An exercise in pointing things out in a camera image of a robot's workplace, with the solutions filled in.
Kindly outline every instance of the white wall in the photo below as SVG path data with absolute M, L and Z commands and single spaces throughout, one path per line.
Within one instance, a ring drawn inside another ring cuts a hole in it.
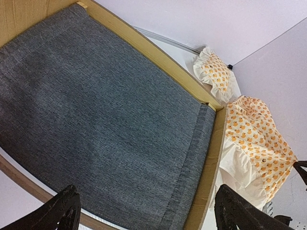
M 306 0 L 96 0 L 133 26 L 236 64 L 307 17 Z
M 176 61 L 179 65 L 181 65 L 186 71 L 188 71 L 193 77 L 196 78 L 193 70 L 193 64 L 198 57 L 191 52 L 183 50 L 181 48 L 172 46 L 168 43 L 159 41 L 157 39 L 153 39 L 148 37 L 153 43 L 155 43 L 160 49 L 166 52 L 174 61 Z
M 307 19 L 234 66 L 243 95 L 263 99 L 300 160 L 307 160 Z M 307 192 L 293 169 L 274 198 L 274 214 L 306 222 Z

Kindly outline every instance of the fabric texture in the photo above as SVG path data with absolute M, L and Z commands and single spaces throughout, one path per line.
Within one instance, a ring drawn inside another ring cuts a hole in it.
M 216 190 L 227 184 L 262 209 L 283 185 L 297 158 L 278 132 L 265 102 L 241 96 L 227 107 Z
M 201 51 L 193 69 L 198 80 L 212 86 L 214 97 L 225 103 L 232 99 L 235 75 L 208 46 Z
M 0 49 L 0 145 L 87 211 L 182 229 L 215 112 L 72 5 Z

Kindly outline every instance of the pillow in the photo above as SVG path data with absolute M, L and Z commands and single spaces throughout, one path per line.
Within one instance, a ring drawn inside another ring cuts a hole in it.
M 212 86 L 211 94 L 218 100 L 229 102 L 234 94 L 234 73 L 211 50 L 205 47 L 194 63 L 196 78 Z
M 241 96 L 228 103 L 226 123 L 214 192 L 227 184 L 262 210 L 284 184 L 297 158 L 260 99 Z

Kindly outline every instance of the ruffled pillowcase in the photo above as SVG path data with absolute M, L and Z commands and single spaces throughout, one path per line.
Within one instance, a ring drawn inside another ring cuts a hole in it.
M 213 50 L 205 47 L 193 68 L 198 80 L 212 86 L 211 94 L 217 100 L 228 103 L 232 99 L 235 75 Z

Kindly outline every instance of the wooden frame edge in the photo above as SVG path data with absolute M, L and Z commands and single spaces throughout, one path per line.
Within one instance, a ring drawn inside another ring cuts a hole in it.
M 85 5 L 83 2 L 78 1 L 76 2 L 78 5 L 82 6 L 83 8 L 87 9 L 87 5 Z
M 212 109 L 216 112 L 216 109 L 215 109 L 215 107 L 214 107 L 213 105 L 211 105 L 210 103 L 208 103 L 208 106 L 209 106 L 210 108 L 212 108 Z
M 185 230 L 201 230 L 207 214 L 223 150 L 226 112 L 225 107 L 216 113 L 207 157 L 185 223 Z

